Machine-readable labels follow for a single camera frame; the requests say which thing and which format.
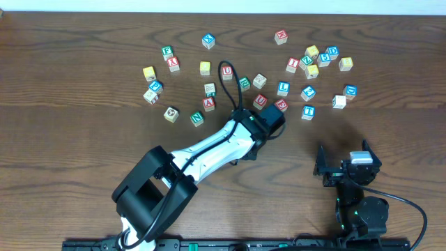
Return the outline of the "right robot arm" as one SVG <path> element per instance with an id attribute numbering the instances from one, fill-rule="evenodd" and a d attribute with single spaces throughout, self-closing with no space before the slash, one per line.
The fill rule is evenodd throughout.
<path id="1" fill-rule="evenodd" d="M 381 165 L 365 140 L 362 150 L 350 152 L 350 158 L 342 160 L 339 167 L 328 166 L 324 149 L 319 146 L 313 175 L 323 177 L 324 187 L 336 188 L 335 215 L 341 224 L 338 246 L 346 248 L 355 241 L 376 240 L 386 233 L 388 202 L 364 195 L 366 186 L 375 179 Z"/>

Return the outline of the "green R block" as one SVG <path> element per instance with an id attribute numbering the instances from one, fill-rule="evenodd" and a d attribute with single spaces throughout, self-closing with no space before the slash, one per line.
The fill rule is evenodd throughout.
<path id="1" fill-rule="evenodd" d="M 251 82 L 247 77 L 241 77 L 238 83 L 242 92 L 250 89 Z"/>

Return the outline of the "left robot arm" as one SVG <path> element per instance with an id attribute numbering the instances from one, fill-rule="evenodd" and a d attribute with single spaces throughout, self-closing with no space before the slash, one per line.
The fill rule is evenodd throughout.
<path id="1" fill-rule="evenodd" d="M 155 239 L 183 212 L 198 183 L 228 163 L 255 160 L 284 124 L 284 113 L 275 105 L 261 113 L 236 109 L 221 130 L 193 146 L 148 151 L 111 196 L 123 222 L 117 250 L 154 250 Z"/>

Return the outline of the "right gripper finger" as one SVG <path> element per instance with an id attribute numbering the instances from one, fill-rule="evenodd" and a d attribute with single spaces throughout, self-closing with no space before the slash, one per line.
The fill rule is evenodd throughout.
<path id="1" fill-rule="evenodd" d="M 364 152 L 367 152 L 370 155 L 372 160 L 377 159 L 375 153 L 372 151 L 370 145 L 368 144 L 367 140 L 365 140 L 365 139 L 362 140 L 362 150 Z"/>
<path id="2" fill-rule="evenodd" d="M 325 152 L 322 145 L 318 146 L 316 162 L 314 165 L 313 175 L 322 176 L 329 172 L 329 167 L 326 162 Z"/>

